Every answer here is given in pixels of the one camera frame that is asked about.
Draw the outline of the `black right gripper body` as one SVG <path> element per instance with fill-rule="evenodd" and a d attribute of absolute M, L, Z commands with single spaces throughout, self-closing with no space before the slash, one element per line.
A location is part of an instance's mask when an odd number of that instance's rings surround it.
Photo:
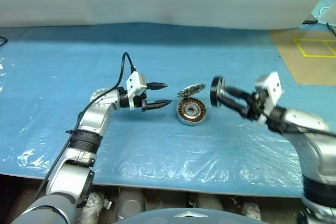
<path fill-rule="evenodd" d="M 264 95 L 257 92 L 248 93 L 244 91 L 243 100 L 245 100 L 247 104 L 244 110 L 243 118 L 251 121 L 257 121 L 264 113 Z"/>

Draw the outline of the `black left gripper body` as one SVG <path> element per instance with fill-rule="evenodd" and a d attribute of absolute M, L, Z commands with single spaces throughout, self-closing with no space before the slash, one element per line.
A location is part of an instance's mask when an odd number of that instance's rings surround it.
<path fill-rule="evenodd" d="M 142 111 L 146 110 L 147 106 L 147 93 L 146 88 L 137 90 L 133 97 L 133 104 L 135 108 L 141 108 Z"/>

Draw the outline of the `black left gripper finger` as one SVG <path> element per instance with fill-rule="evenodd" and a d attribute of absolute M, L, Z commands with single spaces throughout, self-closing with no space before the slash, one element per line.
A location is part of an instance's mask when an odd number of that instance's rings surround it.
<path fill-rule="evenodd" d="M 157 100 L 153 103 L 148 103 L 147 100 L 143 100 L 143 111 L 160 109 L 170 103 L 172 103 L 172 100 Z"/>
<path fill-rule="evenodd" d="M 159 90 L 168 87 L 166 83 L 162 82 L 149 82 L 146 84 L 147 90 Z"/>

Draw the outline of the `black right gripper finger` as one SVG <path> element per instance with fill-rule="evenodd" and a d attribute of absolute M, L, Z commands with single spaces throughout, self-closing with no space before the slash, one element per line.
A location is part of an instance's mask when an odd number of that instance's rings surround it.
<path fill-rule="evenodd" d="M 237 103 L 235 100 L 233 100 L 231 98 L 228 98 L 228 97 L 218 97 L 217 101 L 220 104 L 222 104 L 222 105 L 224 105 L 224 106 L 226 106 L 226 107 L 228 107 L 228 108 L 236 111 L 240 116 L 246 116 L 247 115 L 247 108 L 245 106 Z"/>
<path fill-rule="evenodd" d="M 233 87 L 233 86 L 226 86 L 224 88 L 225 92 L 228 93 L 229 95 L 239 98 L 239 99 L 248 99 L 250 97 L 250 93 L 241 90 L 237 87 Z"/>

